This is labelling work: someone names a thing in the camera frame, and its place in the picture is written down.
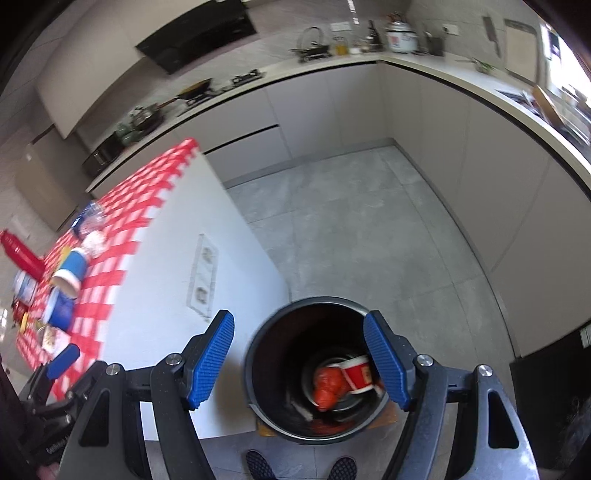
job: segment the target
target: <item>gray tile floor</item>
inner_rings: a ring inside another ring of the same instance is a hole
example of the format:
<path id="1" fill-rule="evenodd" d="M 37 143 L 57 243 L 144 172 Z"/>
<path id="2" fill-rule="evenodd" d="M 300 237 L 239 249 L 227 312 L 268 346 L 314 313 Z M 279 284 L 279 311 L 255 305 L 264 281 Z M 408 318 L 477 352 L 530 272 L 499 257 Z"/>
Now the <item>gray tile floor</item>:
<path id="1" fill-rule="evenodd" d="M 395 148 L 308 163 L 229 190 L 262 246 L 289 282 L 293 300 L 334 295 L 379 309 L 394 332 L 444 365 L 493 366 L 512 395 L 511 344 L 489 284 L 447 210 Z M 431 478 L 443 478 L 454 426 L 448 406 Z M 255 448 L 280 478 L 322 479 L 342 455 L 359 479 L 379 479 L 404 423 L 348 442 L 312 447 L 256 433 L 203 441 L 219 479 L 248 478 Z M 157 442 L 154 478 L 165 478 Z"/>

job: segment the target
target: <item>cutting board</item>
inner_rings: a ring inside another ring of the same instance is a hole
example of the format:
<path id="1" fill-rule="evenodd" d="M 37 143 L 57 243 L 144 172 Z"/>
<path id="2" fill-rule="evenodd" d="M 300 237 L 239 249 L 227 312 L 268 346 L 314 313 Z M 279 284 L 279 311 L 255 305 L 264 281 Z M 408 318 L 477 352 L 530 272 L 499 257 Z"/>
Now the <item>cutting board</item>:
<path id="1" fill-rule="evenodd" d="M 505 19 L 505 68 L 529 84 L 538 83 L 538 35 L 535 28 Z"/>

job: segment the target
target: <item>blue paper cup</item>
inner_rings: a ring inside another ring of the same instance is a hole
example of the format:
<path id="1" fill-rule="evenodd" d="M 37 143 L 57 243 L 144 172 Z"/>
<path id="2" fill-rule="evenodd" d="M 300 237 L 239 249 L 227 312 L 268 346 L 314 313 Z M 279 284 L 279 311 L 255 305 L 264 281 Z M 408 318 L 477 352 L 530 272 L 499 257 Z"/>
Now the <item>blue paper cup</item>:
<path id="1" fill-rule="evenodd" d="M 88 257 L 81 248 L 73 249 L 51 278 L 52 285 L 58 287 L 71 299 L 78 298 L 80 285 L 88 269 Z"/>
<path id="2" fill-rule="evenodd" d="M 47 299 L 42 320 L 66 332 L 72 323 L 73 312 L 74 300 L 66 297 L 59 288 L 53 288 Z"/>

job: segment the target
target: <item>red tablecloth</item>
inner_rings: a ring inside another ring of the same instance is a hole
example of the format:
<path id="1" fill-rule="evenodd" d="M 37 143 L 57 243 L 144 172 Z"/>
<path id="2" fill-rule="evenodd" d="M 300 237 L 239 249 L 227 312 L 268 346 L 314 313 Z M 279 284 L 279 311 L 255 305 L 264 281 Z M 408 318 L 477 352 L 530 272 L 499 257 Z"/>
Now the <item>red tablecloth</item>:
<path id="1" fill-rule="evenodd" d="M 132 257 L 138 250 L 146 227 L 162 208 L 198 147 L 193 139 L 183 141 L 153 159 L 99 200 L 107 216 L 104 228 L 107 248 L 104 254 L 89 264 L 80 296 L 74 305 L 68 334 L 72 337 L 71 343 L 80 348 L 80 358 L 54 384 L 52 392 L 58 400 L 100 358 L 109 315 Z M 43 315 L 51 290 L 49 280 L 60 260 L 62 248 L 78 244 L 68 231 L 45 256 L 46 274 L 37 287 L 29 312 L 30 321 L 26 330 L 17 336 L 17 349 L 32 369 L 53 357 L 41 348 L 32 320 Z"/>

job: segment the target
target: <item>paper cup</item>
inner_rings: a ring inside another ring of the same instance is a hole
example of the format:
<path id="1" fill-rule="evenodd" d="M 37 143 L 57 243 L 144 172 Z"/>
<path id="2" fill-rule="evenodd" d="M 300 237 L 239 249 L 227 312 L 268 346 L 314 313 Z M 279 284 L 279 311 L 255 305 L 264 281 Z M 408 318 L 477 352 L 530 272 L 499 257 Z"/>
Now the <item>paper cup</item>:
<path id="1" fill-rule="evenodd" d="M 64 295 L 76 299 L 80 294 L 80 285 L 87 269 L 88 257 L 86 253 L 81 248 L 75 248 L 66 257 L 60 269 L 53 274 L 51 283 L 58 287 Z"/>
<path id="2" fill-rule="evenodd" d="M 364 393 L 374 388 L 367 355 L 341 362 L 339 367 L 343 371 L 345 380 L 351 387 L 351 393 Z"/>
<path id="3" fill-rule="evenodd" d="M 43 312 L 43 322 L 67 331 L 72 323 L 74 300 L 66 297 L 59 288 L 53 288 Z"/>

